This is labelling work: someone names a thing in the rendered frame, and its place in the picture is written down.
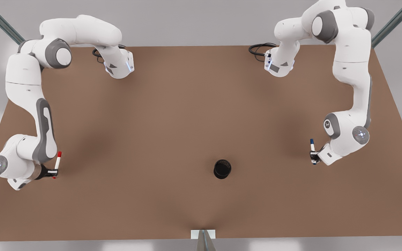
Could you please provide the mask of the white post foot plate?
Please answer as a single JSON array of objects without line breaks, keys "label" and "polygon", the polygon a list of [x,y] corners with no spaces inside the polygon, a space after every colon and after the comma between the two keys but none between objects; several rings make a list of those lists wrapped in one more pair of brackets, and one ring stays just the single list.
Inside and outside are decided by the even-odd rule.
[{"label": "white post foot plate", "polygon": [[216,230],[191,230],[191,239],[198,239],[199,234],[209,234],[211,239],[216,239]]}]

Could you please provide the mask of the black mesh pen cup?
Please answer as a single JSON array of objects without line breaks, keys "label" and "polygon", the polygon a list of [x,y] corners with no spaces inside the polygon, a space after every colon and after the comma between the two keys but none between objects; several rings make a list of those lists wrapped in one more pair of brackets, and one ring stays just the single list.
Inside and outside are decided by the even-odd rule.
[{"label": "black mesh pen cup", "polygon": [[214,175],[216,178],[224,179],[228,177],[232,170],[231,164],[225,159],[219,159],[214,164]]}]

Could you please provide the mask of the red capped white marker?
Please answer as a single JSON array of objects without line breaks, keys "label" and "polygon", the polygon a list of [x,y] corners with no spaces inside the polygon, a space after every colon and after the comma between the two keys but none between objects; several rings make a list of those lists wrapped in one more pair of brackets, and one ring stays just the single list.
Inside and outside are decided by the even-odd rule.
[{"label": "red capped white marker", "polygon": [[60,164],[61,157],[62,157],[62,152],[59,151],[57,153],[57,159],[56,159],[56,162],[55,162],[54,170],[52,171],[52,178],[56,178],[57,175],[58,175],[58,170],[59,170],[59,164]]}]

